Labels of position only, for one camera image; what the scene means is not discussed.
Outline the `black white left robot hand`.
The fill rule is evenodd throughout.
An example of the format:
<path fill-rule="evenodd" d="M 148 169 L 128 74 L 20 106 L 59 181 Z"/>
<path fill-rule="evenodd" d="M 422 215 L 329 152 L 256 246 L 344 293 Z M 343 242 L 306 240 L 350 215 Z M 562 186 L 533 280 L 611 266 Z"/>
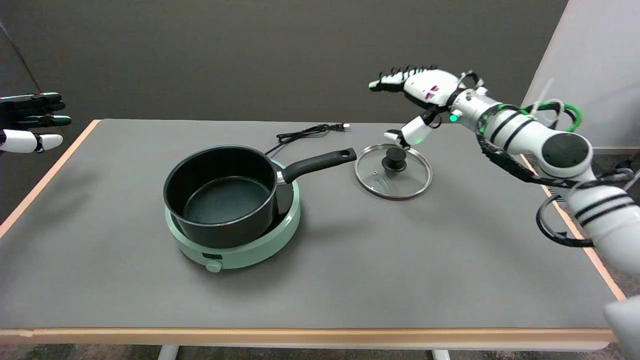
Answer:
<path fill-rule="evenodd" d="M 55 112 L 66 108 L 58 92 L 28 93 L 0 98 L 1 153 L 41 154 L 60 146 L 61 134 L 37 133 L 34 129 L 71 125 L 72 119 Z"/>

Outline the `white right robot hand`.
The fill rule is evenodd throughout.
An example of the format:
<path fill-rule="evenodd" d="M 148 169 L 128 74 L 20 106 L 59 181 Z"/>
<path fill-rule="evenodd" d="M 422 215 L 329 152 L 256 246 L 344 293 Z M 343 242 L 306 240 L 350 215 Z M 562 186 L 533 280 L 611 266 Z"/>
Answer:
<path fill-rule="evenodd" d="M 402 92 L 408 100 L 423 109 L 423 113 L 399 129 L 384 132 L 387 141 L 407 150 L 419 145 L 439 126 L 435 119 L 448 110 L 450 97 L 460 88 L 459 77 L 434 65 L 391 69 L 380 73 L 368 84 L 373 92 Z"/>

